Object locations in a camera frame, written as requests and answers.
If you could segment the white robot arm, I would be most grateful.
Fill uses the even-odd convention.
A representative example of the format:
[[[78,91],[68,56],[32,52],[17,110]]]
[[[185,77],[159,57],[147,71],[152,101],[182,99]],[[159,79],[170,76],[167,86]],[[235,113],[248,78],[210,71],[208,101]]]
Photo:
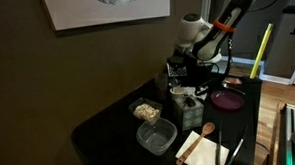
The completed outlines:
[[[220,15],[213,23],[200,14],[185,15],[177,33],[170,68],[209,67],[220,61],[220,45],[236,32],[236,26],[256,0],[224,0]]]

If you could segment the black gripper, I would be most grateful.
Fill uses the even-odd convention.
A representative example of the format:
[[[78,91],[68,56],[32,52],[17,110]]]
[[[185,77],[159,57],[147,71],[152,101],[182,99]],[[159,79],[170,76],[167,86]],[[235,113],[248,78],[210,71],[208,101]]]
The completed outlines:
[[[187,68],[184,64],[184,60],[185,58],[176,55],[167,59],[167,71],[170,77],[187,75]]]

